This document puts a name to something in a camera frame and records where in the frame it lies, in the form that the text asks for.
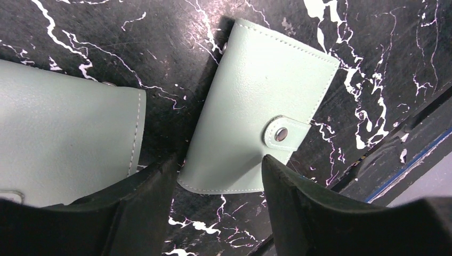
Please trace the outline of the mint green snap card holder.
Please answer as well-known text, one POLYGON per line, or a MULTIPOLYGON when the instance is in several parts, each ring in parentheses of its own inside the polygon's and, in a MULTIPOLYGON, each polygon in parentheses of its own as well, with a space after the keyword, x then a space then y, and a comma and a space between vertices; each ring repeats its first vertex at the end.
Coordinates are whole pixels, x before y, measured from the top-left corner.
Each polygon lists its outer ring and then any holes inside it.
POLYGON ((178 183, 198 194, 263 191, 261 163, 286 164, 340 62, 253 22, 234 22, 178 183))

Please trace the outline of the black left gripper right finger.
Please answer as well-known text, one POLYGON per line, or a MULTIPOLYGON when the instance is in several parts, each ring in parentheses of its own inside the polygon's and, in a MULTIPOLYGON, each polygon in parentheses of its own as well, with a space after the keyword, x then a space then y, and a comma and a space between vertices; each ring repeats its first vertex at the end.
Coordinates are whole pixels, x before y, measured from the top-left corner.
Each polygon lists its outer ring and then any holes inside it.
POLYGON ((451 198, 384 207, 356 201, 271 155, 262 181, 278 255, 451 255, 451 198))

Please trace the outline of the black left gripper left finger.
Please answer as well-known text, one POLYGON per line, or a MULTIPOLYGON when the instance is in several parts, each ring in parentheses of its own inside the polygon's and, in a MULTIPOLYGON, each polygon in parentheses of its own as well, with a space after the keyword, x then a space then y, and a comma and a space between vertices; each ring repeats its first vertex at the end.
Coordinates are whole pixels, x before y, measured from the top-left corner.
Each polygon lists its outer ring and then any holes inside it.
POLYGON ((176 155, 69 205, 1 200, 1 255, 161 255, 176 155))

